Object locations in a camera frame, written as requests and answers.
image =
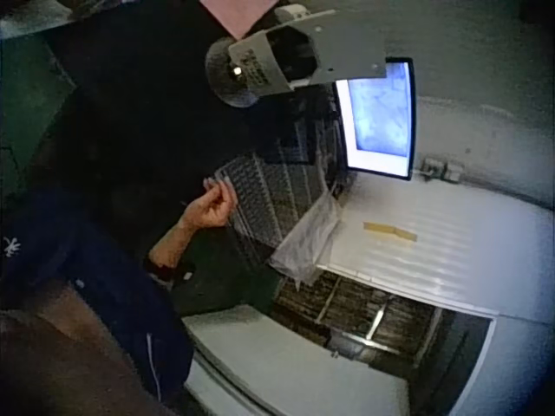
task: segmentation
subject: monitor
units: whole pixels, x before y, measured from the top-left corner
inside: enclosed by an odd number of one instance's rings
[[[410,180],[415,153],[412,60],[388,59],[386,78],[336,82],[350,169]]]

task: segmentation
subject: clear plastic bag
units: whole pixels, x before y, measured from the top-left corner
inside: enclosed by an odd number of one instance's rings
[[[325,192],[277,247],[270,266],[300,283],[312,284],[317,261],[340,219],[339,204]]]

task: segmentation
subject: metal grill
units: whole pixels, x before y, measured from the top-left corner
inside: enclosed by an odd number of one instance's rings
[[[342,139],[330,87],[319,90],[325,111],[313,120],[297,120],[296,137],[232,160],[216,172],[228,177],[238,194],[239,207],[232,217],[238,249],[252,267],[265,262],[284,238],[327,189],[333,184],[339,166],[339,141]],[[309,145],[314,144],[314,157]]]

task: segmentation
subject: ribbed white surface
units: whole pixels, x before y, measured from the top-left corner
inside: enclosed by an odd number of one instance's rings
[[[553,322],[553,215],[493,192],[361,173],[332,238],[332,268],[421,300]],[[366,231],[390,224],[416,243]]]

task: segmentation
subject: wrist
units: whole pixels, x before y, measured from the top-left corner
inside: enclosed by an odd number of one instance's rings
[[[189,221],[187,218],[180,218],[178,223],[175,225],[175,228],[186,234],[194,234],[200,227],[193,224],[193,222]]]

